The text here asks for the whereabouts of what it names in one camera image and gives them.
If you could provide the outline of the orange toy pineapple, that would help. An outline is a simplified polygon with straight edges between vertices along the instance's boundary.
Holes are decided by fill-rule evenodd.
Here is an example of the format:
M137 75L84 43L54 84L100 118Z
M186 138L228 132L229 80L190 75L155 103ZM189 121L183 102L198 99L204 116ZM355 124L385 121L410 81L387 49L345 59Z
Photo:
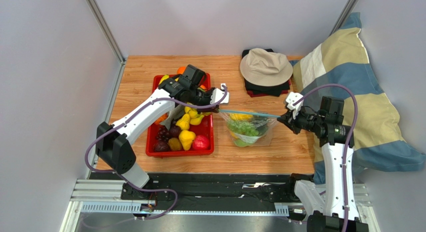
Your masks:
M252 119L252 124L257 131L257 137L263 136L269 129L269 118L265 116L254 116Z

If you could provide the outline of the green toy grapes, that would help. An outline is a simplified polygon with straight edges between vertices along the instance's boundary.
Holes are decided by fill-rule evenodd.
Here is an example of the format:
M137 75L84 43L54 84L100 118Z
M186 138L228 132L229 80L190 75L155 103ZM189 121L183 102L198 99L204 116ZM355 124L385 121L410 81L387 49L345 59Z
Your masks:
M254 125L249 121L230 120L227 123L227 127L231 132L235 134L249 137L256 137L258 133Z

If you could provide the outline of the clear zip top bag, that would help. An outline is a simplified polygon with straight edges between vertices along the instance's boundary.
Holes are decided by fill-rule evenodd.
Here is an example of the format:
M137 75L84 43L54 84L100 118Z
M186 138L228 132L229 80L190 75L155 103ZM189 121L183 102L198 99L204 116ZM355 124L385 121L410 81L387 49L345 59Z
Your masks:
M253 110L221 109L219 115L225 120L234 145L240 148L269 146L278 123L277 115Z

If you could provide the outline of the green toy cucumber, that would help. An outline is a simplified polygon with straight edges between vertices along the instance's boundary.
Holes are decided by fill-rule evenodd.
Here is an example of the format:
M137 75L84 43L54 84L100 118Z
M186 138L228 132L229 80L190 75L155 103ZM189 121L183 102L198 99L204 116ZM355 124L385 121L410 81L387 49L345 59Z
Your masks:
M249 146L252 145L252 143L245 142L241 139L236 139L236 140L233 141L233 143L235 144L235 146L240 147L240 148L249 147Z

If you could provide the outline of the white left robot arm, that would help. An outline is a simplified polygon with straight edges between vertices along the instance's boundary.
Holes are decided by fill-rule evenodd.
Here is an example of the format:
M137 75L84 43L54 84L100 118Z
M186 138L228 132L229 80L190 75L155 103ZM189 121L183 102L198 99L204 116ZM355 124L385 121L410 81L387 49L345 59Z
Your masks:
M183 74L173 75L159 83L148 99L123 118L96 129L96 139L87 152L95 154L132 187L145 191L149 175L137 164L132 145L157 119L171 112L177 105L198 111L217 109L229 101L226 84L203 91L200 86L207 74L189 64Z

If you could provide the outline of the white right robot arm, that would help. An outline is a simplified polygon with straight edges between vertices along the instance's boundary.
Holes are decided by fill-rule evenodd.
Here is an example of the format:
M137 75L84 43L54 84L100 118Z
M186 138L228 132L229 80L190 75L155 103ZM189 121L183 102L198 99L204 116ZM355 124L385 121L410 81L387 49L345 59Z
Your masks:
M324 96L319 111L308 112L303 96L291 92L285 99L287 112L277 118L294 134L312 132L319 139L325 164L325 197L313 182L299 180L294 193L307 213L309 232L367 232L369 226L360 219L352 178L354 139L350 126L343 125L344 101Z

